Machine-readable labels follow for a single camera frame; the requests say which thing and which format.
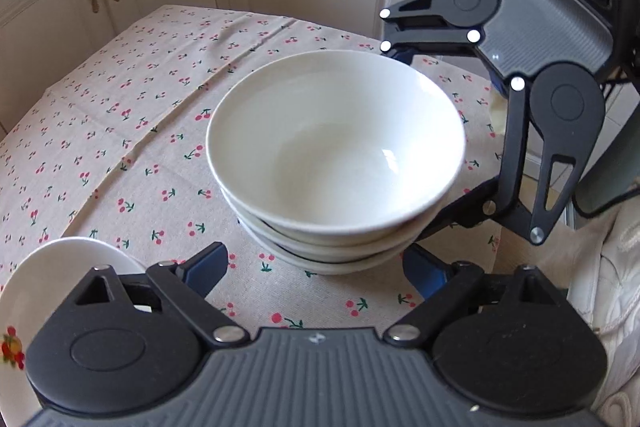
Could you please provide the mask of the white floral bowl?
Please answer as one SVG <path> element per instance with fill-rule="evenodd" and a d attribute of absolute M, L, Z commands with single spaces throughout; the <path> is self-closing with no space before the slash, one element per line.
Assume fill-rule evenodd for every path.
<path fill-rule="evenodd" d="M 349 273 L 362 272 L 373 269 L 378 265 L 390 261 L 393 257 L 398 257 L 403 253 L 410 245 L 410 242 L 405 242 L 399 246 L 390 248 L 388 251 L 382 251 L 382 253 L 369 256 L 367 258 L 347 261 L 347 262 L 323 262 L 309 260 L 303 257 L 296 256 L 289 251 L 286 251 L 283 247 L 273 243 L 270 239 L 266 239 L 264 236 L 254 232 L 243 220 L 239 221 L 239 224 L 244 231 L 250 236 L 255 243 L 257 243 L 262 250 L 267 254 L 272 254 L 274 257 L 282 260 L 283 262 L 293 265 L 293 267 L 310 271 L 319 275 L 346 275 Z"/>
<path fill-rule="evenodd" d="M 462 168 L 465 135 L 454 103 L 422 72 L 338 50 L 250 72 L 214 110 L 206 146 L 219 186 L 253 215 L 343 235 L 433 207 Z"/>
<path fill-rule="evenodd" d="M 400 243 L 405 243 L 409 239 L 416 239 L 426 226 L 435 219 L 444 205 L 444 200 L 441 198 L 433 207 L 420 213 L 419 216 L 401 223 L 398 227 L 391 227 L 382 231 L 320 235 L 278 228 L 268 221 L 252 215 L 238 202 L 235 202 L 226 191 L 221 190 L 221 194 L 236 214 L 236 217 L 244 225 L 248 225 L 253 232 L 265 237 L 265 239 L 284 247 L 287 251 L 297 251 L 303 257 L 321 256 L 335 259 L 340 256 L 344 258 L 367 257 L 377 251 L 387 251 L 387 249 L 398 246 Z"/>

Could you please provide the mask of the white fruit plate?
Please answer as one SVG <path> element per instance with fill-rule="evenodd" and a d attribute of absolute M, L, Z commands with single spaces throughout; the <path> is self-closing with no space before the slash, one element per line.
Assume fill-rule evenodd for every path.
<path fill-rule="evenodd" d="M 88 316 L 123 291 L 119 275 L 145 267 L 114 246 L 88 237 L 45 243 L 17 265 L 1 293 L 1 416 L 25 426 L 51 400 L 62 400 L 81 370 L 70 345 Z"/>

